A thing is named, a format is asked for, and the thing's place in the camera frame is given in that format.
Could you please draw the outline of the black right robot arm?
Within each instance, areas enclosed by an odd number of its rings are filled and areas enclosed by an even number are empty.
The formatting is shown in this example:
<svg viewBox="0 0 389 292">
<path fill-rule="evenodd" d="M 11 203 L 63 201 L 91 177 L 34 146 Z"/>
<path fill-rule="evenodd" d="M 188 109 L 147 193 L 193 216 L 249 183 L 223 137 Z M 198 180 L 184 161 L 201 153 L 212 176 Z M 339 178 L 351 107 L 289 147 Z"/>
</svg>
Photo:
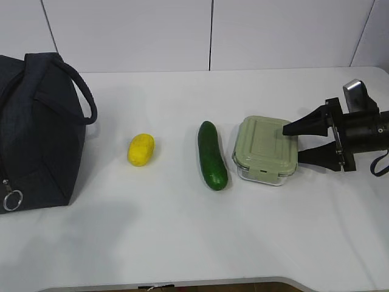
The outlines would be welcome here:
<svg viewBox="0 0 389 292">
<path fill-rule="evenodd" d="M 388 112 L 380 112 L 375 102 L 364 111 L 344 113 L 338 98 L 307 116 L 283 127 L 285 136 L 327 136 L 331 128 L 334 141 L 298 152 L 298 162 L 335 172 L 356 170 L 354 154 L 388 150 Z"/>
</svg>

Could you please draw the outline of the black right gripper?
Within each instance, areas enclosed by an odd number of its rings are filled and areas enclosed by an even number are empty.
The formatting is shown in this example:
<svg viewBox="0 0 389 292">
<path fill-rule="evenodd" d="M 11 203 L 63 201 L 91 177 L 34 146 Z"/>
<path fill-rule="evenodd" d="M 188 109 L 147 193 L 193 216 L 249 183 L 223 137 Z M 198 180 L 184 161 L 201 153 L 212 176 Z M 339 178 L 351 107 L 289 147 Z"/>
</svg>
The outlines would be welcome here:
<svg viewBox="0 0 389 292">
<path fill-rule="evenodd" d="M 348 113 L 338 98 L 327 99 L 325 105 L 283 127 L 284 136 L 327 136 L 329 126 L 333 130 L 334 142 L 299 151 L 299 163 L 352 172 L 356 153 L 381 151 L 382 113 L 377 103 L 370 97 L 347 97 L 346 104 Z"/>
</svg>

